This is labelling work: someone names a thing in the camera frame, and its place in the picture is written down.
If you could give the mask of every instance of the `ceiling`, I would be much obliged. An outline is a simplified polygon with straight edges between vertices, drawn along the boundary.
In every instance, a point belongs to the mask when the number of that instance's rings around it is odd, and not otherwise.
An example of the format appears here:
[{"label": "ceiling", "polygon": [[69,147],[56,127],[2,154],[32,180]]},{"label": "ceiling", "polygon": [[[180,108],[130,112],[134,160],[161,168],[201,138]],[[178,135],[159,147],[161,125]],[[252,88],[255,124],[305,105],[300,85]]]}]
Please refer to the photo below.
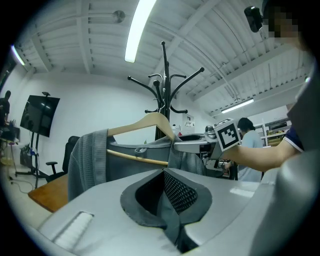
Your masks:
[{"label": "ceiling", "polygon": [[[152,86],[148,75],[164,72],[165,41],[170,74],[205,71],[181,88],[212,116],[237,102],[303,83],[312,59],[275,43],[263,28],[252,33],[244,9],[262,0],[157,0],[144,28],[135,63],[125,62],[131,21],[139,0],[56,0],[35,16],[16,48],[27,67],[127,76]],[[112,13],[125,13],[114,23]],[[174,78],[171,90],[183,78]]]}]

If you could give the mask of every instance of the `coat rack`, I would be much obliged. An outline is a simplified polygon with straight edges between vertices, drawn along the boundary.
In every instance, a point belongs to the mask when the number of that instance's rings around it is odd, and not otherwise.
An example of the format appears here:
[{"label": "coat rack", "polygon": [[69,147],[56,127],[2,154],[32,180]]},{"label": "coat rack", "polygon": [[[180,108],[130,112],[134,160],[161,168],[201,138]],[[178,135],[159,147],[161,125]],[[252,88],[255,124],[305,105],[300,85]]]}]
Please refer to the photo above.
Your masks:
[{"label": "coat rack", "polygon": [[[203,67],[201,67],[197,72],[190,75],[188,78],[185,75],[181,74],[173,74],[169,75],[169,62],[167,61],[167,53],[166,53],[166,47],[165,42],[161,42],[162,51],[163,51],[163,60],[164,60],[164,75],[161,74],[150,74],[148,75],[149,78],[152,77],[160,77],[160,81],[155,80],[153,82],[153,85],[155,87],[155,90],[153,90],[151,87],[143,84],[142,82],[139,82],[138,80],[133,79],[131,76],[128,76],[128,80],[131,80],[135,82],[136,84],[146,88],[149,90],[153,95],[155,96],[155,100],[157,101],[158,107],[154,111],[145,110],[145,113],[151,113],[151,112],[159,112],[163,114],[168,121],[170,121],[170,110],[172,110],[175,113],[178,114],[186,114],[188,113],[188,110],[176,110],[172,105],[171,101],[178,92],[178,90],[184,86],[187,82],[189,82],[191,79],[193,79],[195,76],[200,74],[201,72],[205,71]],[[184,78],[185,80],[182,81],[171,93],[171,79],[174,77]],[[155,130],[155,140],[158,140],[160,138],[165,137],[166,135],[158,128]]]}]

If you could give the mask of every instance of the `office chair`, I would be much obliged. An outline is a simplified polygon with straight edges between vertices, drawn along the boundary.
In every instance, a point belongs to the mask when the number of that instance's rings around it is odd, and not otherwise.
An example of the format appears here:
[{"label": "office chair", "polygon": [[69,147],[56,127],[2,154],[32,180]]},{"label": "office chair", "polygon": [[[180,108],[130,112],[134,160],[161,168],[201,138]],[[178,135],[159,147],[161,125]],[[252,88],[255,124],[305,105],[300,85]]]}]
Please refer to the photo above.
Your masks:
[{"label": "office chair", "polygon": [[53,175],[50,175],[45,178],[46,182],[48,182],[48,183],[52,182],[53,180],[68,173],[70,155],[71,155],[72,150],[74,149],[77,141],[79,140],[79,138],[80,137],[78,137],[78,136],[71,136],[68,139],[68,142],[65,144],[64,159],[63,159],[63,164],[62,164],[63,171],[56,173],[55,165],[57,164],[57,162],[46,162],[45,163],[47,166],[51,166],[52,171],[53,171]]}]

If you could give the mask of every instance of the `wooden board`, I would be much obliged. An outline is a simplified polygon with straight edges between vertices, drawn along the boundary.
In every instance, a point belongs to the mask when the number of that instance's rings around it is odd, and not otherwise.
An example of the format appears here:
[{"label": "wooden board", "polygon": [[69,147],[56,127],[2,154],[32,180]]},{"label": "wooden board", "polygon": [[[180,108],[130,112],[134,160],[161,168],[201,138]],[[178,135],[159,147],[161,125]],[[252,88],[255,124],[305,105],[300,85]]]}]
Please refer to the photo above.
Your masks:
[{"label": "wooden board", "polygon": [[28,193],[37,204],[54,213],[68,203],[68,175],[63,175]]}]

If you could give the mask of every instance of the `monitor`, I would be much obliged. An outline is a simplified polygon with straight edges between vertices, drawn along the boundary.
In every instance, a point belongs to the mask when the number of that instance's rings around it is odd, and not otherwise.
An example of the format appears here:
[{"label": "monitor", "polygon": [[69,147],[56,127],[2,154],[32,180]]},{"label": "monitor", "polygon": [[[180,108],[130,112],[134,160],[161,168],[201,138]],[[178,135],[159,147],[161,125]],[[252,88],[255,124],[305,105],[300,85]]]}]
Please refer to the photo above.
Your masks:
[{"label": "monitor", "polygon": [[59,100],[54,97],[30,95],[23,110],[20,127],[49,137]]}]

